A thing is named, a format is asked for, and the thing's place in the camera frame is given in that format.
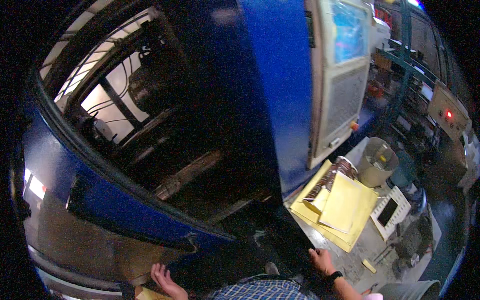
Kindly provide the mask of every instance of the fluorescent light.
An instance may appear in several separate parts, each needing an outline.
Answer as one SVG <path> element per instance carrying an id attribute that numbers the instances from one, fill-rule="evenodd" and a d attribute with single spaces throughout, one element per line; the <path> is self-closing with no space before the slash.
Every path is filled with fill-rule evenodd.
<path id="1" fill-rule="evenodd" d="M 408 0 L 411 5 L 420 6 L 420 3 L 417 0 Z"/>
<path id="2" fill-rule="evenodd" d="M 25 176 L 24 176 L 25 181 L 28 181 L 28 179 L 30 178 L 30 174 L 32 174 L 32 173 L 30 172 L 29 169 L 26 168 L 25 169 Z"/>
<path id="3" fill-rule="evenodd" d="M 43 200 L 43 197 L 45 196 L 45 191 L 47 188 L 43 186 L 43 184 L 35 177 L 32 177 L 32 182 L 30 183 L 30 186 L 28 187 L 35 195 L 37 195 L 40 199 Z"/>

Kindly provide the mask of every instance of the plastic bucket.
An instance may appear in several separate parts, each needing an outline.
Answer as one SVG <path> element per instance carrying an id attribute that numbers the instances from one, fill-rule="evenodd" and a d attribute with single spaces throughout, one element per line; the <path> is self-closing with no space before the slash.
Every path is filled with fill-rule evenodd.
<path id="1" fill-rule="evenodd" d="M 417 281 L 411 284 L 388 283 L 379 291 L 384 300 L 436 300 L 440 294 L 440 281 Z"/>

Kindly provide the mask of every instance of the debris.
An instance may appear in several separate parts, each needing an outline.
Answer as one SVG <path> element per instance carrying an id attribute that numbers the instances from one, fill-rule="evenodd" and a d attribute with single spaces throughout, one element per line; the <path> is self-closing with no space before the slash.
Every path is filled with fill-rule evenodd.
<path id="1" fill-rule="evenodd" d="M 366 289 L 361 295 L 370 294 L 373 291 L 373 288 L 378 285 L 378 282 L 375 282 L 370 288 Z"/>
<path id="2" fill-rule="evenodd" d="M 361 262 L 367 269 L 369 269 L 372 273 L 377 273 L 377 270 L 366 260 L 364 259 L 363 262 Z"/>

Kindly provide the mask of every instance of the person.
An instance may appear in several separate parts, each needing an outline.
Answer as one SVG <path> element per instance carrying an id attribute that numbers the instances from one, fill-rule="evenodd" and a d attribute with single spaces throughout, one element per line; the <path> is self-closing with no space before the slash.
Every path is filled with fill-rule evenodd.
<path id="1" fill-rule="evenodd" d="M 313 267 L 325 278 L 330 280 L 331 289 L 337 298 L 343 300 L 359 300 L 361 295 L 334 268 L 327 249 L 309 249 L 310 261 Z M 239 283 L 211 293 L 210 300 L 226 299 L 318 299 L 315 294 L 302 290 L 302 286 L 292 279 L 281 278 L 273 263 L 265 266 L 267 274 L 242 279 Z M 164 265 L 152 266 L 152 279 L 174 300 L 187 300 L 188 293 L 177 285 L 170 277 L 170 271 Z"/>

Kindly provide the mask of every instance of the black phone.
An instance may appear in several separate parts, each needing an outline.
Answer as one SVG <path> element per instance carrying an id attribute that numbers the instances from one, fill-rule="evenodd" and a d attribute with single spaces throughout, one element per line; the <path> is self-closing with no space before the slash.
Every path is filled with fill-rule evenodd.
<path id="1" fill-rule="evenodd" d="M 385 227 L 388 221 L 390 221 L 397 207 L 398 207 L 397 202 L 392 198 L 390 198 L 390 200 L 388 200 L 387 205 L 378 216 L 378 222 L 382 224 L 383 227 Z"/>

